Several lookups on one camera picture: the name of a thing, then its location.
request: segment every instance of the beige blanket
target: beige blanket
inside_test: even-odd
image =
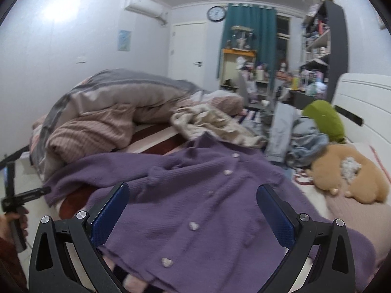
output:
[[[229,115],[207,104],[179,108],[171,117],[171,124],[189,140],[207,131],[244,147],[261,148],[265,144],[261,136],[256,136]]]

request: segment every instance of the green stuffed toy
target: green stuffed toy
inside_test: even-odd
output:
[[[330,142],[345,143],[342,121],[329,102],[316,100],[304,108],[302,115],[314,119],[319,131],[327,134]]]

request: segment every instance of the door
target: door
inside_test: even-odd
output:
[[[186,79],[203,88],[206,22],[174,24],[170,77]]]

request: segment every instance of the clothing pile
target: clothing pile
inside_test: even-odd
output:
[[[314,120],[299,116],[292,106],[279,102],[274,111],[264,108],[259,116],[259,121],[242,125],[267,140],[265,156],[275,164],[309,166],[329,143],[328,135],[319,132]]]
[[[265,144],[262,136],[254,135],[229,115],[207,104],[180,108],[170,121],[188,140],[208,132],[221,140],[244,147],[261,148]]]

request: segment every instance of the person's hand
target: person's hand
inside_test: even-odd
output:
[[[22,228],[23,235],[26,237],[29,233],[27,232],[27,216],[29,211],[25,209],[25,214],[20,217],[16,212],[9,212],[4,215],[0,215],[0,238],[3,238],[7,242],[13,244],[14,240],[12,239],[11,229],[9,223],[15,219],[20,219],[20,227]]]

